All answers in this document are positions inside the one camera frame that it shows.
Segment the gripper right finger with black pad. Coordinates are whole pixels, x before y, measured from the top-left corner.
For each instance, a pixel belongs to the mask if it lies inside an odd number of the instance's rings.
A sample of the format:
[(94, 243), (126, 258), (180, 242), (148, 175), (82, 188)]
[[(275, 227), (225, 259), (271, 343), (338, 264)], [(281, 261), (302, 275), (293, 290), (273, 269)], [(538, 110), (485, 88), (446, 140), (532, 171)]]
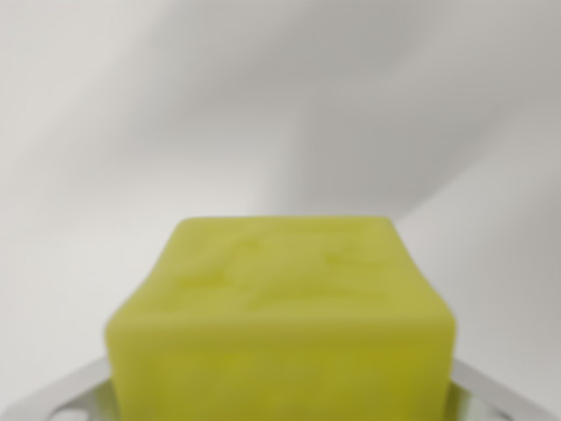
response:
[(444, 419), (554, 421), (560, 416), (455, 359)]

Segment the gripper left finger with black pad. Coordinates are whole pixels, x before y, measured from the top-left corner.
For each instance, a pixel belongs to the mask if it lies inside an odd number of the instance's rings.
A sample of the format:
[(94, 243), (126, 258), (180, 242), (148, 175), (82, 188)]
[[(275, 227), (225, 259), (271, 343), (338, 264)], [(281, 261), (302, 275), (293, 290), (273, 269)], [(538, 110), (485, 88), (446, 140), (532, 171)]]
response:
[(119, 420), (106, 357), (94, 360), (10, 406), (2, 420)]

